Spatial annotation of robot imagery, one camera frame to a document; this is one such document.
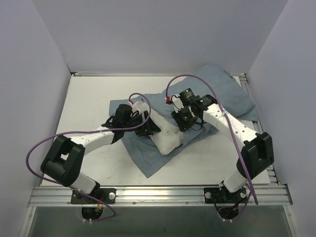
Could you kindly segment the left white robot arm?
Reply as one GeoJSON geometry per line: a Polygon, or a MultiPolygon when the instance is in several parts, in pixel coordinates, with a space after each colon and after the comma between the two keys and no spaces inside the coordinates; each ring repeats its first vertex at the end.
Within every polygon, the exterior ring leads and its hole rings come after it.
{"type": "Polygon", "coordinates": [[[100,184],[80,171],[83,158],[102,146],[117,142],[126,132],[135,132],[140,137],[154,135],[161,129],[150,118],[149,110],[120,104],[115,114],[95,133],[70,138],[57,136],[40,169],[64,187],[81,191],[87,202],[94,203],[100,197],[100,184]]]}

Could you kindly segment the white pillow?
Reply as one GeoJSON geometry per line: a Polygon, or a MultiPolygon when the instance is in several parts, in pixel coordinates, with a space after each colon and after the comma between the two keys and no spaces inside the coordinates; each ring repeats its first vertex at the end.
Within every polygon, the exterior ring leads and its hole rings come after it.
{"type": "Polygon", "coordinates": [[[177,126],[168,122],[155,110],[151,111],[150,118],[161,129],[161,132],[149,136],[161,155],[166,156],[181,146],[184,135],[177,126]]]}

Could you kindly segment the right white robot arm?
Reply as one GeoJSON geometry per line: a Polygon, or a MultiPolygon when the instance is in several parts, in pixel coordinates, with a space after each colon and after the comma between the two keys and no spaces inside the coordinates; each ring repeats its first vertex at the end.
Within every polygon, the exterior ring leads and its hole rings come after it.
{"type": "Polygon", "coordinates": [[[237,167],[219,189],[221,200],[233,200],[240,188],[274,163],[272,137],[266,132],[260,134],[241,123],[211,95],[195,96],[188,88],[180,94],[168,97],[166,101],[174,107],[171,115],[180,131],[189,130],[200,119],[222,132],[238,148],[237,167]]]}

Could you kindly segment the blue pillowcase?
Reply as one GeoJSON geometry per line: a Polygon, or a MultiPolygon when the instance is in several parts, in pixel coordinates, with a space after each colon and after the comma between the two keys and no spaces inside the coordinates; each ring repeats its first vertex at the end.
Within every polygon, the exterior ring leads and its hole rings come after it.
{"type": "Polygon", "coordinates": [[[235,118],[257,121],[254,102],[229,72],[206,65],[190,77],[158,94],[145,95],[150,104],[138,96],[140,107],[151,111],[151,120],[161,131],[152,136],[127,134],[122,142],[129,156],[150,178],[189,145],[213,135],[217,129],[207,123],[203,112],[218,105],[235,118]]]}

